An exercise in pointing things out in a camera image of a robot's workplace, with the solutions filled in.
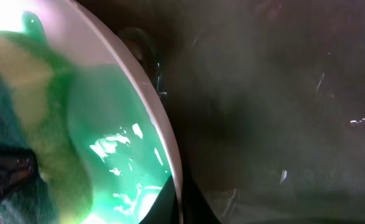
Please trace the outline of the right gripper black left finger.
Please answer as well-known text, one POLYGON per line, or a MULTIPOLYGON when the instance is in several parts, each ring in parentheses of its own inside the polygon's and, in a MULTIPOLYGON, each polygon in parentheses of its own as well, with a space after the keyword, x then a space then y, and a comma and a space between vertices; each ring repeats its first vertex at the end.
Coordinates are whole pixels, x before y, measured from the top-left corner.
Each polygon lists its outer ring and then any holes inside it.
POLYGON ((32 151, 0 151, 0 203, 39 175, 32 151))

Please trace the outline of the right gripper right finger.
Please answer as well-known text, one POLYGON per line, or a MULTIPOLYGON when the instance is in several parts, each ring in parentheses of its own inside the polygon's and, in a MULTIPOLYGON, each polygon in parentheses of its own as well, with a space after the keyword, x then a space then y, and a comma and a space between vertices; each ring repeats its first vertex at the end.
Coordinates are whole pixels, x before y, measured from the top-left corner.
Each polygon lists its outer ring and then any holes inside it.
POLYGON ((167 179, 140 224, 178 224, 178 200, 172 177, 167 179))

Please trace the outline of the green yellow sponge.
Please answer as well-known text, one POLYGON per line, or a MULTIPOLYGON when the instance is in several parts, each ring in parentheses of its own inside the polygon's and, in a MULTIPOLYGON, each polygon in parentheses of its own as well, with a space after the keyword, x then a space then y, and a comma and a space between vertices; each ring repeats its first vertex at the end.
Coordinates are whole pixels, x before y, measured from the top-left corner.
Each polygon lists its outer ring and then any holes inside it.
POLYGON ((0 32, 0 144, 34 152, 38 177, 0 202, 1 223, 81 223, 92 185, 67 130, 76 68, 50 47, 0 32))

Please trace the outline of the white plate stained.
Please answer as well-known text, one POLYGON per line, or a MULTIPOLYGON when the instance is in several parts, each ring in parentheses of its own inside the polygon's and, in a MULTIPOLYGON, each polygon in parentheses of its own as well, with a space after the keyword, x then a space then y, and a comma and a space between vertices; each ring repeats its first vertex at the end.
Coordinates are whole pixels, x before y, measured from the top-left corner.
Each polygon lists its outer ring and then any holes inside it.
MULTIPOLYGON (((119 37, 76 1, 35 0, 0 0, 2 31, 37 40, 76 68, 67 130, 93 193, 81 223, 140 223, 169 177, 182 223, 181 160, 156 89, 159 73, 144 70, 146 33, 127 29, 119 37)), ((21 149, 28 150, 0 144, 0 151, 21 149)))

